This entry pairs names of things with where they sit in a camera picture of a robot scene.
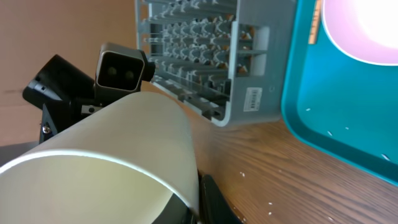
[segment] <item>white speck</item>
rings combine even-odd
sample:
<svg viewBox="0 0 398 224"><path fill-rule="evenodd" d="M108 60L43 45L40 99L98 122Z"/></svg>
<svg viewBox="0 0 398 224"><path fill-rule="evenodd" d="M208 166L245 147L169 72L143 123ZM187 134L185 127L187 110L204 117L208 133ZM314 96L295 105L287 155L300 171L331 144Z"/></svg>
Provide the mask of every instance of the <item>white speck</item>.
<svg viewBox="0 0 398 224"><path fill-rule="evenodd" d="M390 161L390 158L388 158L388 156L387 155L385 155L385 154L381 154L387 161Z"/></svg>

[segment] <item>wooden table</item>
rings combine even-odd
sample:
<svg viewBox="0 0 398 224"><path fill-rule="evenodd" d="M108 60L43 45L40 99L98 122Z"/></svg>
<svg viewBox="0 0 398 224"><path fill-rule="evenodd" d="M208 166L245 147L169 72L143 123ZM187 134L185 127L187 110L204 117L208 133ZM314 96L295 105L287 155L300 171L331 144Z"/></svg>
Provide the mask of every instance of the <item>wooden table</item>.
<svg viewBox="0 0 398 224"><path fill-rule="evenodd" d="M198 169L246 223L398 223L397 187L301 143L283 121L217 128L182 107Z"/></svg>

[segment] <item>cream-colored cup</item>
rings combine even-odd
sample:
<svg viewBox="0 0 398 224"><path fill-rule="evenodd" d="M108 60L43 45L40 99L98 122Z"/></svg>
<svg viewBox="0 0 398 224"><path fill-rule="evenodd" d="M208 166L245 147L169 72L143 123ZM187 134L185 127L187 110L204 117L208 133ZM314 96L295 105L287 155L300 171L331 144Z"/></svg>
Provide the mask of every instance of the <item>cream-colored cup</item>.
<svg viewBox="0 0 398 224"><path fill-rule="evenodd" d="M0 223L152 223L172 194L199 215L188 119L134 93L0 167Z"/></svg>

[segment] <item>tray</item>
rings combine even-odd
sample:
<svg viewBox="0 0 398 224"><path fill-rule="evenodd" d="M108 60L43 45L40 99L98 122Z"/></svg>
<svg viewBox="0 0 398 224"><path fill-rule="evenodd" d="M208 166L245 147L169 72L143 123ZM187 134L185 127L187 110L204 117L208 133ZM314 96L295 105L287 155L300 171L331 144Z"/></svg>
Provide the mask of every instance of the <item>tray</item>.
<svg viewBox="0 0 398 224"><path fill-rule="evenodd" d="M315 1L298 1L282 114L304 143L398 185L398 67L359 62L320 26L308 45Z"/></svg>

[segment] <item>barcode sticker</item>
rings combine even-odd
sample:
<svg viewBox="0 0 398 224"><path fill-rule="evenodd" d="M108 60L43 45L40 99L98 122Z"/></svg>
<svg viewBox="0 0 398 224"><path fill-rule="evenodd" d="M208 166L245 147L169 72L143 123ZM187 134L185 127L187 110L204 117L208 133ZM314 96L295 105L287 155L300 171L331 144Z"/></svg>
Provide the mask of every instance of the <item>barcode sticker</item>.
<svg viewBox="0 0 398 224"><path fill-rule="evenodd" d="M244 100L244 112L258 111L260 109L262 88L249 87L246 90L246 99Z"/></svg>

